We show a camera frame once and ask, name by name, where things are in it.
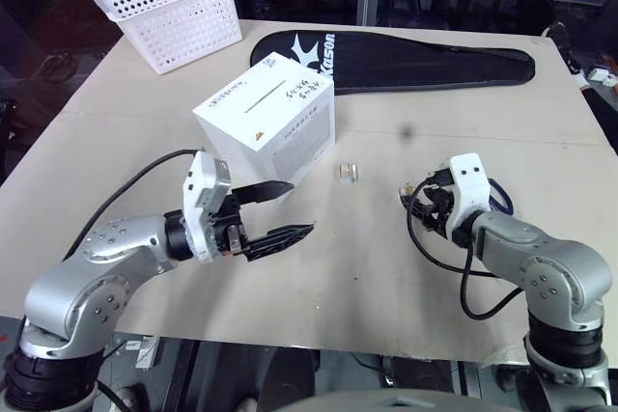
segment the white logo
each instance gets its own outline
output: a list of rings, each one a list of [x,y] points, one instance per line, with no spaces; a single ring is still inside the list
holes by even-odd
[[[296,37],[294,39],[294,45],[292,46],[292,51],[298,58],[298,61],[304,67],[308,67],[313,62],[318,62],[320,59],[318,58],[318,41],[314,43],[313,48],[308,52],[305,52],[300,46],[300,40],[298,39],[298,33],[296,33]]]

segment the white plastic basket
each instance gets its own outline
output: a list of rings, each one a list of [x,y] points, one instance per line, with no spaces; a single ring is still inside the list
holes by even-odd
[[[234,0],[95,0],[162,74],[240,41]]]

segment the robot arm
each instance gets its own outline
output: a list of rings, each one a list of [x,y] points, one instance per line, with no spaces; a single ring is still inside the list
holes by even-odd
[[[285,226],[250,240],[240,206],[274,199],[294,186],[269,181],[229,192],[230,183],[226,163],[198,151],[183,185],[182,211],[110,221],[43,273],[26,296],[19,347],[5,361],[0,411],[88,410],[103,350],[144,283],[193,256],[209,262],[244,254],[253,261],[313,230]]]
[[[590,247],[560,240],[490,210],[479,156],[454,156],[426,180],[431,205],[402,196],[426,227],[472,249],[486,268],[525,293],[530,331],[524,347],[552,410],[583,400],[610,404],[607,359],[601,349],[602,296],[611,286],[604,259]]]

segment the small white box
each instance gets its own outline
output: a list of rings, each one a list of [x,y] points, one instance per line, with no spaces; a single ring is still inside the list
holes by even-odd
[[[298,184],[335,143],[333,81],[278,53],[193,110],[233,176]]]

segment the table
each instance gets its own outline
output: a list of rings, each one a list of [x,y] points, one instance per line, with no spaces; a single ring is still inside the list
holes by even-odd
[[[162,76],[125,39],[110,51],[0,189],[0,315],[21,316],[34,279],[138,169],[168,151],[211,149],[190,110],[247,69],[261,37],[293,28],[363,29],[263,21],[243,21],[241,28],[243,41]],[[138,291],[119,330],[484,363],[524,360],[523,298],[491,320],[468,319],[459,306],[459,276],[423,260],[407,237],[398,188],[467,151],[481,154],[487,172],[511,194],[517,217],[593,246],[616,273],[618,163],[551,41],[365,29],[519,48],[535,59],[537,74],[516,87],[336,97],[335,148],[281,205],[243,208],[251,236],[316,221],[307,239],[252,263],[184,262]],[[105,218],[178,208],[189,162],[161,166]],[[340,163],[358,166],[359,183],[339,182]],[[462,250],[421,237],[437,256],[463,265]],[[470,305],[480,312],[510,288],[473,279]],[[617,287],[604,302],[615,307]],[[618,314],[605,316],[604,348],[616,366]]]

